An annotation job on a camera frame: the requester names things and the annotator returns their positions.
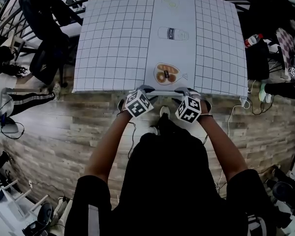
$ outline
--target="black pants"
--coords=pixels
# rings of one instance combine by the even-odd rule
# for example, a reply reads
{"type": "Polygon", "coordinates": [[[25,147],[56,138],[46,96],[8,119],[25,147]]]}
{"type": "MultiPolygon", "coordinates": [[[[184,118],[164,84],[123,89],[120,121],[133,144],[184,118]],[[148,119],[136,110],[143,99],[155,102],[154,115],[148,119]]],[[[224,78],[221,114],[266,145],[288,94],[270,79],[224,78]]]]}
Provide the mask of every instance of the black pants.
{"type": "Polygon", "coordinates": [[[265,92],[272,95],[295,99],[295,82],[294,83],[275,83],[266,84],[265,92]]]}
{"type": "Polygon", "coordinates": [[[10,116],[17,115],[20,112],[23,112],[26,109],[31,107],[47,103],[55,98],[53,93],[50,94],[36,94],[29,93],[25,95],[10,95],[13,99],[13,112],[10,116]]]}

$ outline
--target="wooden floor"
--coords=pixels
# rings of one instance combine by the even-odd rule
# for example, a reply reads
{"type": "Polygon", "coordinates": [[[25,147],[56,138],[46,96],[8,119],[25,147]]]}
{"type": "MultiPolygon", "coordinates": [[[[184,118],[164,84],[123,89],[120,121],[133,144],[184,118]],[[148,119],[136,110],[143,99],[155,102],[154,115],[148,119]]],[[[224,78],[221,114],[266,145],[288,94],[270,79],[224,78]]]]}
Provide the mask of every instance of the wooden floor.
{"type": "MultiPolygon", "coordinates": [[[[258,88],[256,82],[249,96],[255,113],[260,112],[258,88]]],[[[24,135],[18,140],[11,140],[0,133],[0,149],[6,150],[13,159],[5,168],[20,180],[19,187],[26,191],[29,180],[32,181],[33,189],[29,197],[35,201],[46,194],[53,204],[56,204],[59,196],[73,197],[77,179],[99,139],[116,117],[116,104],[122,95],[123,92],[68,93],[62,95],[60,101],[33,107],[13,117],[25,126],[24,135]]],[[[209,100],[213,105],[215,119],[227,132],[227,120],[232,108],[240,102],[227,96],[210,96],[209,100]]],[[[162,105],[169,105],[172,113],[175,110],[170,98],[160,97],[151,113],[135,120],[135,143],[157,121],[162,105]]],[[[200,125],[185,125],[174,117],[173,120],[204,140],[206,133],[200,125]]],[[[132,132],[133,126],[129,124],[110,173],[109,188],[113,207],[118,204],[128,162],[127,154],[132,145],[132,132]]],[[[272,107],[258,116],[252,114],[251,106],[248,110],[236,107],[230,118],[230,137],[249,167],[258,172],[272,164],[290,164],[295,153],[295,101],[276,96],[272,107]]],[[[217,182],[221,168],[209,139],[205,146],[209,166],[217,182]]],[[[221,195],[226,195],[226,186],[221,189],[221,195]]]]}

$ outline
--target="sleeve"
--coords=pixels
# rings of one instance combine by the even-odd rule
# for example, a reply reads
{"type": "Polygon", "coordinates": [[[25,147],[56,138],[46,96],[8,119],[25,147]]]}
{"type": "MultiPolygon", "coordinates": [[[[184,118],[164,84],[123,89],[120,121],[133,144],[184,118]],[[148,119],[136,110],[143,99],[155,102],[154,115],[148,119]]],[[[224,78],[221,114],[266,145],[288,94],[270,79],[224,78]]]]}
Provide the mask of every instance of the sleeve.
{"type": "Polygon", "coordinates": [[[7,75],[5,73],[0,74],[1,79],[4,81],[4,86],[8,89],[14,89],[17,83],[17,78],[7,75]]]}
{"type": "Polygon", "coordinates": [[[112,206],[107,184],[95,176],[78,180],[65,236],[106,235],[112,206]]]}
{"type": "Polygon", "coordinates": [[[267,235],[275,235],[274,207],[257,171],[238,173],[227,185],[227,203],[248,215],[261,217],[266,224],[267,235]]]}

